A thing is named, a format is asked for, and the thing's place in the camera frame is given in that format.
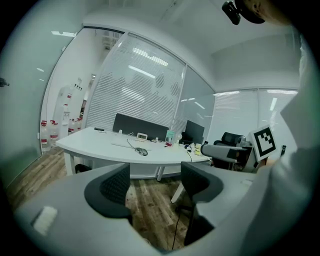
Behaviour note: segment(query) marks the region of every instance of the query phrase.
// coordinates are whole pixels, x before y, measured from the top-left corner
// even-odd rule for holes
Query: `white panel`
[[[297,150],[295,140],[281,116],[281,110],[297,94],[295,90],[259,90],[259,127],[269,124],[276,142],[277,151],[269,158],[280,157],[282,145],[286,145],[285,153]]]
[[[256,90],[241,90],[215,95],[209,144],[220,141],[225,132],[247,136],[258,127]]]
[[[171,127],[185,64],[129,34],[103,69],[86,127],[112,131],[117,113]]]

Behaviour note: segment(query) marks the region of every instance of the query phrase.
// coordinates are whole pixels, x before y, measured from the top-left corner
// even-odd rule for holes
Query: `fluorescent light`
[[[297,94],[298,92],[295,90],[268,90],[270,94]]]
[[[56,36],[65,36],[65,37],[72,37],[72,38],[75,38],[77,35],[77,33],[69,33],[69,32],[60,33],[59,31],[51,31],[51,33]]]
[[[122,87],[122,92],[124,94],[126,94],[127,96],[129,96],[130,98],[133,98],[133,99],[138,100],[140,102],[144,102],[145,101],[145,97],[143,97],[139,93],[136,93],[135,91],[130,90],[128,88]]]
[[[275,105],[277,103],[277,99],[278,98],[273,98],[272,99],[272,102],[271,102],[271,105],[270,105],[270,111],[273,111],[275,109]]]
[[[205,108],[203,106],[201,106],[198,102],[195,101],[194,104],[197,104],[200,108],[205,110]]]
[[[141,74],[144,74],[144,75],[146,75],[146,76],[148,76],[150,78],[153,78],[153,79],[156,78],[153,74],[149,74],[149,73],[147,73],[147,72],[145,72],[145,71],[143,71],[143,70],[141,70],[141,69],[139,69],[137,67],[130,66],[130,65],[128,67],[129,67],[129,69],[132,69],[134,71],[140,72]]]
[[[239,94],[240,91],[227,91],[221,93],[215,93],[214,96],[221,96],[221,95],[229,95],[229,94]]]
[[[153,60],[154,62],[157,62],[157,63],[159,63],[161,65],[168,66],[168,63],[165,62],[164,60],[162,60],[162,59],[160,59],[158,57],[155,57],[155,56],[150,57],[150,56],[148,56],[148,53],[143,51],[143,50],[140,50],[138,48],[133,48],[132,51],[134,53],[136,53],[136,54],[140,54],[140,55],[142,55],[142,56],[144,56],[144,57],[146,57],[146,58],[148,58],[150,60]]]
[[[203,117],[202,117],[202,115],[200,115],[199,113],[196,113],[197,114],[197,116],[199,116],[201,119],[204,119]]]

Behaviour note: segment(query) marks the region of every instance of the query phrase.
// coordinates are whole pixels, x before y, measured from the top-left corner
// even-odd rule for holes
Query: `computer monitor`
[[[188,120],[182,140],[201,144],[204,140],[204,131],[205,128],[203,126]]]

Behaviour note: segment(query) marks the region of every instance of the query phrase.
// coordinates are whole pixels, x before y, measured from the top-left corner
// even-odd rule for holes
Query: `white wall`
[[[217,92],[299,88],[300,40],[292,34],[249,40],[212,57]]]
[[[214,88],[213,61],[208,54],[209,50],[203,42],[198,38],[194,38],[192,31],[165,22],[159,23],[158,21],[152,16],[140,13],[138,9],[110,10],[105,5],[99,10],[89,13],[83,19],[83,24],[85,26],[128,31],[152,40],[187,62]]]
[[[70,118],[78,118],[92,74],[105,56],[102,39],[96,36],[95,29],[82,29],[64,50],[51,74],[42,103],[41,120],[53,118],[59,90],[67,85],[78,84],[80,78],[82,90],[73,91],[69,104]]]

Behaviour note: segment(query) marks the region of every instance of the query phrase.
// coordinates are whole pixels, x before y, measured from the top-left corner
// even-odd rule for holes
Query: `glass partition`
[[[60,55],[82,28],[81,4],[39,1],[20,21],[0,55],[0,171],[4,187],[41,155],[40,111]]]
[[[213,89],[195,71],[187,67],[180,101],[173,122],[172,129],[176,133],[175,139],[177,134],[186,131],[187,123],[190,121],[195,123],[195,127],[198,127],[200,131],[200,127],[203,127],[203,140],[201,143],[207,140],[214,111],[214,93]]]

